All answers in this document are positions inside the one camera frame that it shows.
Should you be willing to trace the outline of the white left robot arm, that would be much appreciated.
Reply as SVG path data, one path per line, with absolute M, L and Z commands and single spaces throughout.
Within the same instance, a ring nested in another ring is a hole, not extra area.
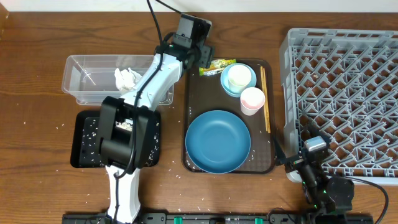
M 106 97 L 99 114 L 96 152 L 110 183 L 107 223 L 132 223 L 141 209 L 139 174 L 155 148 L 158 116 L 165 92 L 193 66 L 209 68 L 215 49 L 205 45 L 212 23 L 182 13 L 176 32 L 160 38 L 153 61 L 132 90 Z

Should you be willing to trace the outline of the yellow green snack wrapper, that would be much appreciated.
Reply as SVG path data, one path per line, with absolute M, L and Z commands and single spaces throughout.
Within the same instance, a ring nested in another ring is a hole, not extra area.
M 213 60 L 209 68 L 199 68 L 200 76 L 212 76 L 221 73 L 227 66 L 236 63 L 236 59 Z

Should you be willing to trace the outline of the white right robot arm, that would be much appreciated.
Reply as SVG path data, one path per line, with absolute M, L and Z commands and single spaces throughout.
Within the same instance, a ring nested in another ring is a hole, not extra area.
M 278 140 L 273 139 L 276 164 L 286 173 L 298 173 L 308 204 L 313 208 L 295 219 L 295 223 L 348 223 L 346 212 L 352 210 L 354 183 L 342 177 L 328 177 L 322 161 L 329 156 L 330 139 L 311 124 L 310 138 L 296 155 L 287 157 Z

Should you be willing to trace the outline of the cream white cup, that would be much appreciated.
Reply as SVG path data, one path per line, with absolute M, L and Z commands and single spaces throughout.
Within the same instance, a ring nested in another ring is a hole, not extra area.
M 251 82 L 251 71 L 245 65 L 233 65 L 228 70 L 227 77 L 230 91 L 241 94 Z

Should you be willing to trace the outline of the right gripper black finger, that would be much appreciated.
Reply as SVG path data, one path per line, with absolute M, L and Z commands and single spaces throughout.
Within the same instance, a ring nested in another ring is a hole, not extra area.
M 275 136 L 273 138 L 274 150 L 275 150 L 275 162 L 277 166 L 284 165 L 286 163 L 286 156 Z
M 321 137 L 326 143 L 330 142 L 330 138 L 326 135 L 323 134 L 321 131 L 319 131 L 314 124 L 312 123 L 307 123 L 304 126 L 304 130 L 306 130 L 309 133 L 309 136 L 311 138 L 315 138 L 315 137 Z

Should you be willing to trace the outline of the white tissue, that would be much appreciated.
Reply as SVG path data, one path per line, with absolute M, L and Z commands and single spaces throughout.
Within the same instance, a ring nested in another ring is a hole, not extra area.
M 119 91 L 130 91 L 134 88 L 134 86 L 138 83 L 138 81 L 142 78 L 142 75 L 135 72 L 131 68 L 120 70 L 115 69 L 115 85 Z

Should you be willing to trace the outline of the pink cup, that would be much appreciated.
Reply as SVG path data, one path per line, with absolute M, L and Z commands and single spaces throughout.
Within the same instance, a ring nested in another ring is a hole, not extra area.
M 256 87 L 246 88 L 240 96 L 241 111 L 247 116 L 256 114 L 265 103 L 265 96 L 261 89 Z

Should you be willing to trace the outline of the dark blue plate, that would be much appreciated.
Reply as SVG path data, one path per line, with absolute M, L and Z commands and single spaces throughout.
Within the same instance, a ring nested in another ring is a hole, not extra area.
M 238 169 L 251 150 L 251 134 L 244 121 L 223 110 L 196 117 L 185 135 L 185 149 L 201 170 L 226 174 Z

